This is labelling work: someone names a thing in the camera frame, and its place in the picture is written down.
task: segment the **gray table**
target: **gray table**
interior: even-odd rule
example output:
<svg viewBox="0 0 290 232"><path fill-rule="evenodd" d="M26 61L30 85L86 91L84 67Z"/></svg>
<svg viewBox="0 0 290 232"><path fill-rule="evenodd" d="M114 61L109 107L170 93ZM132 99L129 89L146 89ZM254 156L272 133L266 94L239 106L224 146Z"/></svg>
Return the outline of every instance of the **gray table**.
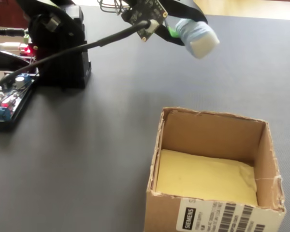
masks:
<svg viewBox="0 0 290 232"><path fill-rule="evenodd" d="M90 42L127 27L83 7ZM41 88L0 133L0 232L142 232L162 107L270 122L290 232L290 21L209 16L221 45L203 60L157 36L92 49L83 92Z"/></svg>

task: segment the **yellow sponge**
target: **yellow sponge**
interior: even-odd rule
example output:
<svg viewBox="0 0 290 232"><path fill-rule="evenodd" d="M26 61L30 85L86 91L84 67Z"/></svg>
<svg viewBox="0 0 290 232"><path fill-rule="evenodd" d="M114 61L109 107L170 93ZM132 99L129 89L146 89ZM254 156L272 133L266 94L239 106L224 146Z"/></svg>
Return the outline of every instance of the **yellow sponge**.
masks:
<svg viewBox="0 0 290 232"><path fill-rule="evenodd" d="M181 197L258 205L253 167L162 150L156 191Z"/></svg>

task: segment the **open cardboard box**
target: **open cardboard box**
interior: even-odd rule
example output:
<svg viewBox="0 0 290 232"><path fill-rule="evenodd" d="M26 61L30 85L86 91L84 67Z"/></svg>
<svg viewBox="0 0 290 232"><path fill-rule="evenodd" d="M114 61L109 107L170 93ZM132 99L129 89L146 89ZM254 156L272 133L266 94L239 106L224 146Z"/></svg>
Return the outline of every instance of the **open cardboard box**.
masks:
<svg viewBox="0 0 290 232"><path fill-rule="evenodd" d="M258 206L156 192L162 149L251 164ZM286 213L284 200L266 121L226 113L163 109L146 191L145 232L276 232ZM228 206L235 208L232 219L221 226Z"/></svg>

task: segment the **red led light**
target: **red led light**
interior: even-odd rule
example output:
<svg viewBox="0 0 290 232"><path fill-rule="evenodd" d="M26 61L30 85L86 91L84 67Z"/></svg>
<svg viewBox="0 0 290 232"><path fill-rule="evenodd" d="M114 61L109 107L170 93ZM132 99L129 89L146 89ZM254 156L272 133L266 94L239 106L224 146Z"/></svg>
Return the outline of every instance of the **red led light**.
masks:
<svg viewBox="0 0 290 232"><path fill-rule="evenodd" d="M28 54L30 54L30 53L31 53L31 50L30 50L30 48L28 48L28 47L27 47L27 48L25 48L25 52L26 52L26 53L28 53Z"/></svg>

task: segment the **green component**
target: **green component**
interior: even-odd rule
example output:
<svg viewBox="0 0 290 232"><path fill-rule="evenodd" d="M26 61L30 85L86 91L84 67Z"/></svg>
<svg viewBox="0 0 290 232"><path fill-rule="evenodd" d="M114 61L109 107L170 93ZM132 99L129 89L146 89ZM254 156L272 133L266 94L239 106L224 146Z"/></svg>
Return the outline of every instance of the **green component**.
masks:
<svg viewBox="0 0 290 232"><path fill-rule="evenodd" d="M170 35L173 37L173 38L179 38L179 34L176 32L176 30L174 30L173 28L171 27L168 27L168 30L169 30L169 33Z"/></svg>
<svg viewBox="0 0 290 232"><path fill-rule="evenodd" d="M28 44L29 43L29 35L25 35L24 36L24 44Z"/></svg>

